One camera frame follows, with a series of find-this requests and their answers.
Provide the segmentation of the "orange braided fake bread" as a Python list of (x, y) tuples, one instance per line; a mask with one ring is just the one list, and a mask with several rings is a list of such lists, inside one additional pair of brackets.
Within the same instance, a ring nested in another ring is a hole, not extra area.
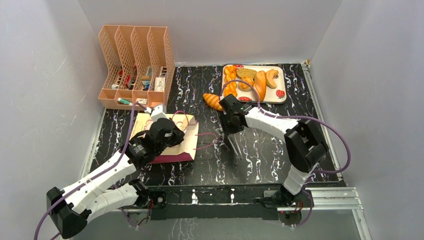
[(226, 66), (224, 70), (224, 83), (227, 84), (226, 87), (223, 89), (223, 95), (226, 97), (230, 94), (232, 94), (234, 97), (238, 96), (237, 93), (237, 82), (231, 82), (237, 78), (236, 76), (236, 66), (235, 65), (228, 65)]

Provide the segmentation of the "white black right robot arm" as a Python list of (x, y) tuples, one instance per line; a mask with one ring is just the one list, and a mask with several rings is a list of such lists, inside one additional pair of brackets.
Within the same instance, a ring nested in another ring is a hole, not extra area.
[(223, 109), (219, 120), (225, 134), (253, 128), (273, 135), (286, 145), (290, 169), (282, 186), (276, 193), (265, 193), (253, 202), (267, 208), (295, 207), (302, 199), (308, 178), (329, 151), (319, 127), (310, 119), (290, 119), (243, 103), (232, 94), (219, 97), (218, 103)]

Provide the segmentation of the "strawberry print metal tray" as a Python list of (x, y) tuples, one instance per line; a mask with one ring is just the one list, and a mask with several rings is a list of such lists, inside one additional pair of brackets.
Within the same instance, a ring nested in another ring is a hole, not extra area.
[[(278, 66), (264, 66), (264, 65), (243, 65), (243, 64), (228, 64), (223, 67), (223, 77), (222, 77), (222, 84), (225, 84), (225, 75), (224, 75), (224, 68), (229, 65), (234, 65), (236, 68), (246, 68), (246, 69), (252, 69), (257, 72), (259, 71), (265, 71), (267, 72), (270, 69), (278, 70), (279, 74), (274, 78), (275, 83), (277, 87), (275, 89), (272, 89), (266, 85), (266, 95), (263, 103), (266, 104), (282, 104), (287, 99), (287, 89), (286, 89), (286, 82), (284, 80), (284, 71), (281, 67)], [(236, 76), (236, 92), (237, 92), (237, 99), (244, 102), (249, 102), (256, 99), (255, 93), (253, 93), (253, 90), (250, 91), (242, 91), (239, 89), (238, 84), (239, 80), (241, 78), (238, 78)]]

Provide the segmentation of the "silver metal tongs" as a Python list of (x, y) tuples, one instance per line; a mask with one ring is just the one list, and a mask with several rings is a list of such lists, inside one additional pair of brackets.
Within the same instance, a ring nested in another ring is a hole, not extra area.
[(241, 133), (230, 133), (226, 135), (226, 138), (228, 139), (229, 143), (231, 144), (235, 155), (237, 158), (241, 161), (243, 159), (242, 150), (240, 147), (240, 135)]

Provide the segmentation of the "aluminium frame rail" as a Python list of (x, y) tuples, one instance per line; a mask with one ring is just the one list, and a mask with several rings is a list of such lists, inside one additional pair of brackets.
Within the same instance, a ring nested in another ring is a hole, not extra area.
[[(164, 209), (176, 206), (244, 206), (255, 203), (253, 200), (264, 197), (264, 194), (274, 194), (278, 190), (264, 190), (262, 186), (206, 187), (206, 188), (157, 188), (154, 190), (136, 190), (125, 185), (115, 190), (106, 190), (100, 195), (93, 192), (78, 190), (67, 197), (66, 202), (73, 204), (73, 211), (82, 213), (90, 210), (93, 214), (104, 214), (121, 207), (135, 206)], [(314, 187), (301, 193), (290, 206), (270, 207), (280, 210), (294, 207), (307, 207), (308, 195), (311, 195), (317, 210), (329, 209), (361, 209), (362, 204), (358, 193), (353, 187)]]

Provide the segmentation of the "peach plastic file organizer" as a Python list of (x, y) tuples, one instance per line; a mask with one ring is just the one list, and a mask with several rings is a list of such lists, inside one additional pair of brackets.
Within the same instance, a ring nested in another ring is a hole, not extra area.
[[(131, 109), (117, 98), (148, 99), (146, 107), (167, 104), (175, 61), (166, 26), (104, 25), (98, 38), (108, 70), (98, 99), (106, 109)], [(163, 92), (154, 90), (157, 77), (166, 78)]]

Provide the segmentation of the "long golden fake baguette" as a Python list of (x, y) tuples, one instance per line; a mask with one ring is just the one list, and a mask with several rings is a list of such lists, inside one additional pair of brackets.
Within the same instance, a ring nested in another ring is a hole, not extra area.
[(261, 70), (255, 74), (254, 89), (259, 96), (259, 101), (263, 102), (267, 92), (267, 78), (265, 71)]

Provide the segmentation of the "pink paper gift bag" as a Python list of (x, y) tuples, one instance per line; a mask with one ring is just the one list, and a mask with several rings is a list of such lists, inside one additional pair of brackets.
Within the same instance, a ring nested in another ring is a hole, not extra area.
[(198, 150), (212, 146), (218, 136), (200, 133), (193, 115), (139, 113), (130, 135), (128, 149), (137, 157), (147, 157), (142, 165), (193, 161)]

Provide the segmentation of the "small white card box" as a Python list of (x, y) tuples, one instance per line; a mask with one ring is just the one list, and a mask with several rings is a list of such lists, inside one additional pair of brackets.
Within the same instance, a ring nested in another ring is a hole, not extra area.
[(146, 98), (137, 98), (135, 101), (138, 102), (141, 105), (147, 105), (148, 104), (148, 99), (146, 99)]

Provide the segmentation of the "tan fake bread roll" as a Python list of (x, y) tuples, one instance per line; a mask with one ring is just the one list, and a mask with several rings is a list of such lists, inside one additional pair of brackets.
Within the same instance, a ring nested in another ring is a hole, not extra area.
[(266, 85), (270, 87), (271, 89), (275, 89), (277, 87), (277, 84), (275, 82), (275, 77), (279, 75), (279, 71), (276, 69), (270, 69), (266, 73)]

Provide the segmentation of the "round golden fake bun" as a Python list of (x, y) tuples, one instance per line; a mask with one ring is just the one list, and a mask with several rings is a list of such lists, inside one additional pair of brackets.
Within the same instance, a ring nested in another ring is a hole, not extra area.
[(244, 76), (241, 79), (241, 82), (238, 83), (238, 88), (242, 91), (249, 92), (252, 90), (251, 87), (254, 86), (255, 82), (251, 76)]

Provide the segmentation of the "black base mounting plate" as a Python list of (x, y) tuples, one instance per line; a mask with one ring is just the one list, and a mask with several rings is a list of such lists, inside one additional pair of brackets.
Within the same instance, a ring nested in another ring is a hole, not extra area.
[(315, 205), (310, 190), (284, 197), (280, 183), (150, 186), (149, 190), (149, 204), (123, 208), (136, 223), (147, 216), (153, 221), (259, 218), (290, 226), (307, 221)]

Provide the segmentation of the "green white tube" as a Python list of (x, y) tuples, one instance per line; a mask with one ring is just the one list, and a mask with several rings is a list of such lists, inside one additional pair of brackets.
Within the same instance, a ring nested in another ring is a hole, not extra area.
[(129, 101), (125, 98), (122, 98), (122, 97), (118, 97), (117, 102), (121, 105), (126, 105), (126, 106), (132, 106), (133, 105), (133, 103), (131, 101)]

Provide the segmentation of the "brown fake bread slice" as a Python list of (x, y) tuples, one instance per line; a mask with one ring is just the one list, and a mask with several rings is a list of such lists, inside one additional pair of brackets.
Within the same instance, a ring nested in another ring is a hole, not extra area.
[(236, 76), (240, 79), (244, 77), (250, 77), (254, 79), (257, 74), (257, 71), (254, 69), (249, 69), (249, 68), (237, 68), (235, 70), (235, 73), (236, 73)]

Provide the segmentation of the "orange fake croissant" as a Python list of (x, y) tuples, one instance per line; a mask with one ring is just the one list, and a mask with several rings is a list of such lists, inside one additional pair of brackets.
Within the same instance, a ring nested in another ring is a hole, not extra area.
[(222, 106), (220, 105), (220, 96), (212, 93), (204, 93), (203, 99), (205, 103), (212, 109), (217, 110), (219, 112), (223, 111)]

